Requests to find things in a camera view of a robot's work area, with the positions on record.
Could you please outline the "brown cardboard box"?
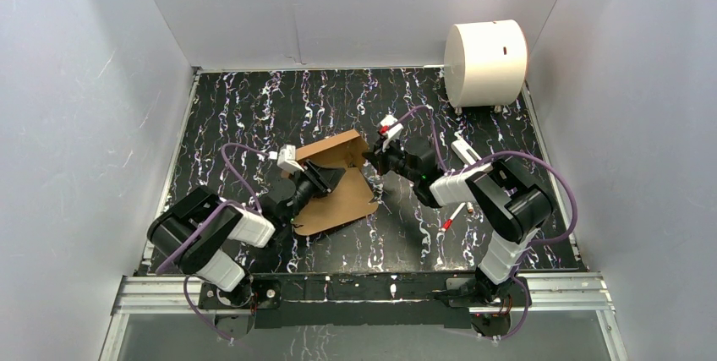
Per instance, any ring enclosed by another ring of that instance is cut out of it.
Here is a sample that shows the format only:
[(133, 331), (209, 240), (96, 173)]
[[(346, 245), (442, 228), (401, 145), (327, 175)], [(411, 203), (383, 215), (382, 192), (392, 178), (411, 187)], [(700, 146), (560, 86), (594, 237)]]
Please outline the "brown cardboard box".
[[(374, 191), (363, 174), (366, 160), (362, 153), (368, 150), (364, 136), (355, 129), (297, 147), (297, 161), (304, 167), (312, 161), (323, 167), (343, 167), (346, 173), (336, 189), (325, 197), (313, 198), (301, 210), (290, 227), (301, 236), (355, 222), (374, 214), (378, 209)], [(304, 174), (289, 174), (282, 171), (284, 178), (295, 178)]]

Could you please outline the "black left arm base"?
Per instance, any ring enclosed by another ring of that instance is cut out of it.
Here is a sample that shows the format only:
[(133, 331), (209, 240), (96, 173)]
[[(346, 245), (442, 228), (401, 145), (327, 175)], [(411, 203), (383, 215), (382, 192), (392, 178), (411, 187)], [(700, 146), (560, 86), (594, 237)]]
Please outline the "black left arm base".
[(247, 276), (230, 292), (203, 281), (192, 306), (220, 339), (233, 345), (254, 327), (259, 310), (278, 309), (281, 298), (277, 279)]

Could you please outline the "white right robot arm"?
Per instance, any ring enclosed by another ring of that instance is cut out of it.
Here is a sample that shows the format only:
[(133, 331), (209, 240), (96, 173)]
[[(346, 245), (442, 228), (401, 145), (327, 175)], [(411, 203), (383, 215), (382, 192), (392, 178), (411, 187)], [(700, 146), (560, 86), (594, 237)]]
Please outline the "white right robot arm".
[(394, 172), (406, 178), (422, 205), (476, 204), (493, 229), (488, 251), (476, 270), (477, 296), (488, 305), (497, 305), (508, 296), (514, 268), (556, 206), (553, 194), (525, 171), (521, 161), (549, 169), (547, 162), (507, 150), (469, 167), (448, 170), (430, 141), (401, 144), (385, 137), (362, 155), (377, 174)]

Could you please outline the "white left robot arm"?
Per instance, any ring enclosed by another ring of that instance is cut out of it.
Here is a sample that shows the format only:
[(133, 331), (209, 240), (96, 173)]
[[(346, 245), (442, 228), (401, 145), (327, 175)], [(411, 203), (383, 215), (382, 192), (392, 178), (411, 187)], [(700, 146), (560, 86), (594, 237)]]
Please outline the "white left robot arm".
[(261, 211), (225, 200), (205, 186), (193, 189), (150, 225), (147, 238), (166, 256), (157, 273), (175, 265), (185, 276), (197, 276), (220, 289), (233, 307), (249, 302), (253, 289), (249, 273), (223, 252), (227, 240), (264, 248), (279, 227), (298, 219), (313, 198), (333, 193), (345, 168), (322, 167), (312, 161), (281, 179), (259, 198)]

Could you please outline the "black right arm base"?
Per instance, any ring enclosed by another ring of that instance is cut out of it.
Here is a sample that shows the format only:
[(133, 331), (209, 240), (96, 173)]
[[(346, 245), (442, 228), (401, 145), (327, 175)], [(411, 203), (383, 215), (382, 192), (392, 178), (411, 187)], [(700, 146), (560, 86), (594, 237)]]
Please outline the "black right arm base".
[(469, 309), (477, 335), (495, 342), (518, 333), (533, 304), (526, 280), (518, 276), (499, 284), (482, 276), (448, 278), (446, 288), (434, 298), (452, 308)]

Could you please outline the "white plastic clip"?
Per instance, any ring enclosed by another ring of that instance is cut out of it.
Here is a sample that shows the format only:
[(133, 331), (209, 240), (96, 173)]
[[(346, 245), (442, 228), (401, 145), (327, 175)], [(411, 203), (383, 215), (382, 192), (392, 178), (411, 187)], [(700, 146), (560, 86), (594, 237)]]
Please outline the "white plastic clip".
[(480, 155), (462, 137), (460, 132), (455, 132), (454, 137), (455, 139), (451, 142), (451, 149), (460, 158), (465, 167), (471, 166), (481, 160)]

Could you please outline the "red capped white marker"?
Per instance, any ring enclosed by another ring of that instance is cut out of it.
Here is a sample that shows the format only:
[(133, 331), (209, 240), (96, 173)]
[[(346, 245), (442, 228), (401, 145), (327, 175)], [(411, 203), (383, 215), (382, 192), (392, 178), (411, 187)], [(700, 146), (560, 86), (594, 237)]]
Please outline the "red capped white marker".
[(451, 226), (456, 217), (461, 213), (461, 211), (465, 208), (465, 204), (461, 203), (451, 214), (450, 216), (444, 221), (444, 223), (441, 226), (441, 231), (445, 232), (447, 231)]

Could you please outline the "white cylindrical container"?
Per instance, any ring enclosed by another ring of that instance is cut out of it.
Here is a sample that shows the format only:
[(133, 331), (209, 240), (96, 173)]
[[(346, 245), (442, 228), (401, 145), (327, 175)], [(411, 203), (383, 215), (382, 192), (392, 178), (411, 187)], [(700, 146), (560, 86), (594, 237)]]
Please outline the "white cylindrical container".
[(453, 25), (444, 52), (444, 80), (455, 108), (503, 106), (520, 93), (528, 44), (513, 19)]

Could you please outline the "aluminium front rail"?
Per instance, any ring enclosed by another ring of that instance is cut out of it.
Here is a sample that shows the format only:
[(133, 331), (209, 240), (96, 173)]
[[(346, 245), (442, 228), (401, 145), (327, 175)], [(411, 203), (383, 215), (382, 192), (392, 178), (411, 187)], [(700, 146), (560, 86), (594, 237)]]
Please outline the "aluminium front rail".
[[(278, 309), (259, 310), (260, 329), (306, 325), (443, 325), (476, 332), (466, 308), (436, 300), (448, 278), (466, 271), (403, 273), (258, 274), (282, 283)], [(530, 271), (527, 282), (533, 312), (592, 312), (609, 357), (627, 358), (616, 312), (604, 278), (597, 272)], [(121, 282), (105, 343), (104, 360), (117, 360), (133, 315), (188, 315), (202, 281), (181, 276), (130, 276)]]

